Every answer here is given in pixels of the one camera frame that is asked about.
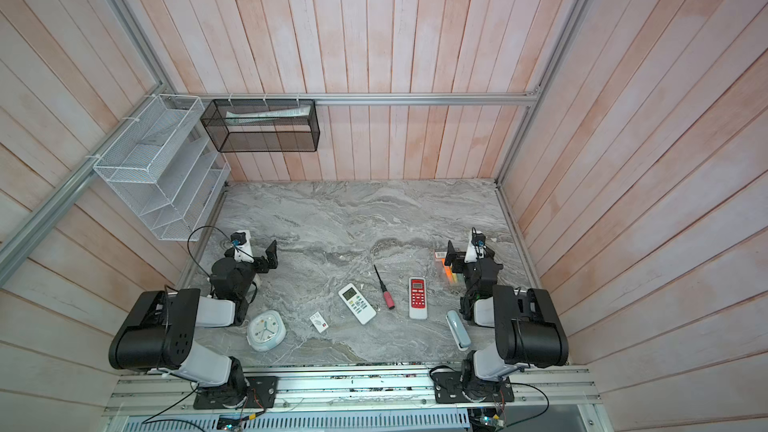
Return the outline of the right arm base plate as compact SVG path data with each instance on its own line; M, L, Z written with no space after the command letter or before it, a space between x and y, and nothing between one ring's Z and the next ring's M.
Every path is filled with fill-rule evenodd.
M435 401L438 404L513 402L512 387L503 382L477 379L470 373L455 371L449 367L435 367L428 372L434 386Z

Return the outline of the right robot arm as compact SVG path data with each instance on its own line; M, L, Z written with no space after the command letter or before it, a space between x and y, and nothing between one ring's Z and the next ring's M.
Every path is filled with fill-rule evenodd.
M456 399L499 401L508 396L504 380L527 367L563 366L569 358L566 333L549 292L498 283L503 265L480 241L460 252L447 245L443 265L464 277L459 309L446 314L457 347L468 355L457 372L438 368L435 386Z

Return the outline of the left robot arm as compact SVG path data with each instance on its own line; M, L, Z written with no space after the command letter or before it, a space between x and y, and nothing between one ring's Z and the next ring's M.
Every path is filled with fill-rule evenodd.
M114 336L108 361L112 368L134 372L168 373L197 385L204 406L236 408L244 405L251 386L241 362L200 343L202 328L227 328L244 323L257 292L255 278L278 267L277 242L262 256L238 261L238 241L217 260L206 296L199 288L142 293Z

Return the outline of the red handled screwdriver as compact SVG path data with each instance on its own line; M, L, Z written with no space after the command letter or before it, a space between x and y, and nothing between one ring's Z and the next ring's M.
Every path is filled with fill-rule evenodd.
M389 310L393 310L395 308L394 300L393 300L390 292L388 291L386 285L384 284L384 282L383 282L383 280L382 280L382 278L380 276L380 273L379 273L377 267L374 267L374 272L375 272L375 274L377 276L377 279L379 281L380 289L381 289L382 296L383 296L383 299L385 301L385 304L386 304L386 306L387 306L387 308Z

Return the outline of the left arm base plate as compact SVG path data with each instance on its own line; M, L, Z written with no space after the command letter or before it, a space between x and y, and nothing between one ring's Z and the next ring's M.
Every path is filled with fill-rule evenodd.
M275 403L278 381L277 376L256 375L218 387L205 387L197 392L193 409L270 409Z

